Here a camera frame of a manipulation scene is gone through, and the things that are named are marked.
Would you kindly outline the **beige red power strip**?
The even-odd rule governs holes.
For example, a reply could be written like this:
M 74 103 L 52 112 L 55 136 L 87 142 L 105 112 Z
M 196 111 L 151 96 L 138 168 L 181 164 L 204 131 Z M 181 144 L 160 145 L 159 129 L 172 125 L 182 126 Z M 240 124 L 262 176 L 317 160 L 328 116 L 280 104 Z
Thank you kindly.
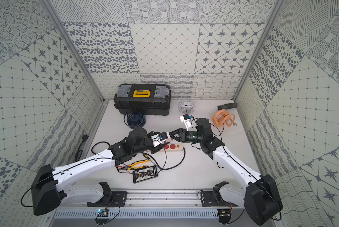
M 160 144 L 158 146 L 160 149 L 160 152 L 181 152 L 183 151 L 183 144 L 181 143 L 168 143 L 166 145 Z

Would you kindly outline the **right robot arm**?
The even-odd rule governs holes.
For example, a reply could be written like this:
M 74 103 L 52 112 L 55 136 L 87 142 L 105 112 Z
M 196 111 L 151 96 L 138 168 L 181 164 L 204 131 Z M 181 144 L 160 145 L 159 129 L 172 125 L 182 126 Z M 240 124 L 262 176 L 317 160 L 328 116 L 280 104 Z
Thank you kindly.
M 196 131 L 191 131 L 191 121 L 186 128 L 169 132 L 169 137 L 181 143 L 198 143 L 204 154 L 224 167 L 240 184 L 234 187 L 226 182 L 214 186 L 216 197 L 243 208 L 250 219 L 261 226 L 280 215 L 283 204 L 276 181 L 270 175 L 261 175 L 238 159 L 212 132 L 212 124 L 206 118 L 196 120 Z

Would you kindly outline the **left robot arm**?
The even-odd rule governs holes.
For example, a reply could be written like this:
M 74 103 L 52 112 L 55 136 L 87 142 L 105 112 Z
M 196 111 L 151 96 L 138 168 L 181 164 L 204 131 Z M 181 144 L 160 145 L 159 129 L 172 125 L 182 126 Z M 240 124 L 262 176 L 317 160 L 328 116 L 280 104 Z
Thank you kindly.
M 167 132 L 147 133 L 144 128 L 136 128 L 121 141 L 89 158 L 65 166 L 41 167 L 30 188 L 34 215 L 47 214 L 62 203 L 85 201 L 91 206 L 103 206 L 109 203 L 111 190 L 106 182 L 99 183 L 103 189 L 101 193 L 92 193 L 89 189 L 72 192 L 69 186 L 99 171 L 124 164 L 138 153 L 149 150 L 154 154 L 171 140 Z

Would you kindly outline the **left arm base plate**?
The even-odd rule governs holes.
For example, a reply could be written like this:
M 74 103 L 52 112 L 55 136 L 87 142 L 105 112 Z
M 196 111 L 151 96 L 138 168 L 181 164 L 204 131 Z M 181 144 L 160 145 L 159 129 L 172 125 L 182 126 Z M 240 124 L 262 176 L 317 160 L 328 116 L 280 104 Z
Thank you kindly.
M 104 194 L 97 202 L 87 202 L 87 207 L 124 207 L 128 192 L 114 191 L 109 194 Z

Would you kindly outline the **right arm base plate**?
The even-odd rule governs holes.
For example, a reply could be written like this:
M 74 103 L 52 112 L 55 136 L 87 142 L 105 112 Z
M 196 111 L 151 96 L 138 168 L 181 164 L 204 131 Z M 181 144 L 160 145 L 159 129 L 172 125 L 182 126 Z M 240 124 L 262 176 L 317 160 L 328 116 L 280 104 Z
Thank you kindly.
M 235 206 L 237 207 L 236 204 L 224 201 L 221 198 L 220 194 L 215 193 L 213 191 L 199 190 L 196 196 L 201 201 L 201 205 L 203 207 L 214 207 L 214 206 L 219 206 L 219 207 Z

